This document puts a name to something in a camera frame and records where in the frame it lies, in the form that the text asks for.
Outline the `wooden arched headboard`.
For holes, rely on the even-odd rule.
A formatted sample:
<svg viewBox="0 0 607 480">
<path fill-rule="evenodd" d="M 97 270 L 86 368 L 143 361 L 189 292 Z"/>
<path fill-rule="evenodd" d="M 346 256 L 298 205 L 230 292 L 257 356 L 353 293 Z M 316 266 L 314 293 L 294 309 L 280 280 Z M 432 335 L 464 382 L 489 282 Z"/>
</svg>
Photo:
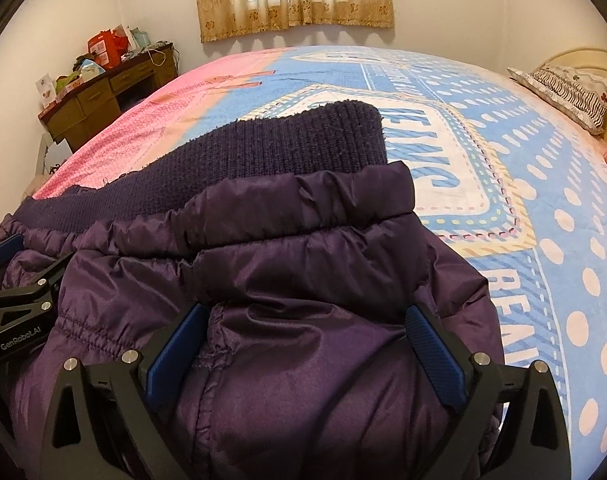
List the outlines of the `wooden arched headboard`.
<svg viewBox="0 0 607 480">
<path fill-rule="evenodd" d="M 607 79 L 607 49 L 581 47 L 552 56 L 545 64 L 562 65 Z M 607 114 L 601 139 L 607 145 Z"/>
</svg>

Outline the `red gift bag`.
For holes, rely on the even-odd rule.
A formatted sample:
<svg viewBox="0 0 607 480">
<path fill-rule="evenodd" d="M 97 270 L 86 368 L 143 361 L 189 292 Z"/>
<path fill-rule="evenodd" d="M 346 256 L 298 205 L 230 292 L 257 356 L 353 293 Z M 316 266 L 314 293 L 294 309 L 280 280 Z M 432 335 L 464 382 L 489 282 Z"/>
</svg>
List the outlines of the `red gift bag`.
<svg viewBox="0 0 607 480">
<path fill-rule="evenodd" d="M 94 62 L 105 70 L 111 70 L 120 64 L 115 36 L 110 30 L 103 30 L 90 38 L 87 46 Z"/>
</svg>

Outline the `patterned grey pillow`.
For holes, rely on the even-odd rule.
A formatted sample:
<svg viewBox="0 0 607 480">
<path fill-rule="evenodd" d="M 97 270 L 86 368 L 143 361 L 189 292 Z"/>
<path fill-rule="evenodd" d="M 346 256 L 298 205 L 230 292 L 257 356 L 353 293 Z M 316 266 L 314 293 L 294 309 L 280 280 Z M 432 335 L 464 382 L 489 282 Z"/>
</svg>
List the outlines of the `patterned grey pillow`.
<svg viewBox="0 0 607 480">
<path fill-rule="evenodd" d="M 545 64 L 530 73 L 507 69 L 509 76 L 571 118 L 593 136 L 604 132 L 607 78 L 569 66 Z"/>
</svg>

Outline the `purple puffer jacket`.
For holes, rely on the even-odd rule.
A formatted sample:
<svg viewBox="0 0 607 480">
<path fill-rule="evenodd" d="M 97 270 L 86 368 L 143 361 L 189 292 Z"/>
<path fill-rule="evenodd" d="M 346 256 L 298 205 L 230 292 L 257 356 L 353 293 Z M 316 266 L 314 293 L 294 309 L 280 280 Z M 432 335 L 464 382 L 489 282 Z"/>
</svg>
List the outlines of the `purple puffer jacket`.
<svg viewBox="0 0 607 480">
<path fill-rule="evenodd" d="M 503 358 L 486 278 L 422 225 L 376 107 L 232 122 L 102 188 L 27 198 L 0 287 L 68 257 L 55 324 L 11 374 L 29 478 L 68 358 L 117 361 L 195 304 L 212 310 L 170 438 L 197 479 L 410 479 L 447 428 L 404 333 L 422 302 Z"/>
</svg>

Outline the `brown wooden desk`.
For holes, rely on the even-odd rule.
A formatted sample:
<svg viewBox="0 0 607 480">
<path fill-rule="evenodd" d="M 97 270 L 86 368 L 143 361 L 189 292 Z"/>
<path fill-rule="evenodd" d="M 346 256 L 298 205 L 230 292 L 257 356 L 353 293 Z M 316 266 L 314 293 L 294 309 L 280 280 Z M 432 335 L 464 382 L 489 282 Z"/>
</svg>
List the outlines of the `brown wooden desk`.
<svg viewBox="0 0 607 480">
<path fill-rule="evenodd" d="M 160 41 L 72 89 L 38 118 L 54 142 L 65 141 L 77 151 L 177 76 L 177 50 L 171 42 Z"/>
</svg>

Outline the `pink and blue bedspread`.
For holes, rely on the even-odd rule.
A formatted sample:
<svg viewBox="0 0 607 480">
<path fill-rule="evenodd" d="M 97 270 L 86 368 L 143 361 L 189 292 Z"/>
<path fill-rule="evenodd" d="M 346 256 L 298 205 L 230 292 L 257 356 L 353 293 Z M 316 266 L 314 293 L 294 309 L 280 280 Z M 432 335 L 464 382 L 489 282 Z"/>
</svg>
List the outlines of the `pink and blue bedspread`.
<svg viewBox="0 0 607 480">
<path fill-rule="evenodd" d="M 607 165 L 572 120 L 496 73 L 367 47 L 231 54 L 98 133 L 38 194 L 99 188 L 215 128 L 359 100 L 410 169 L 418 217 L 488 278 L 506 361 L 550 365 L 577 479 L 607 479 Z"/>
</svg>

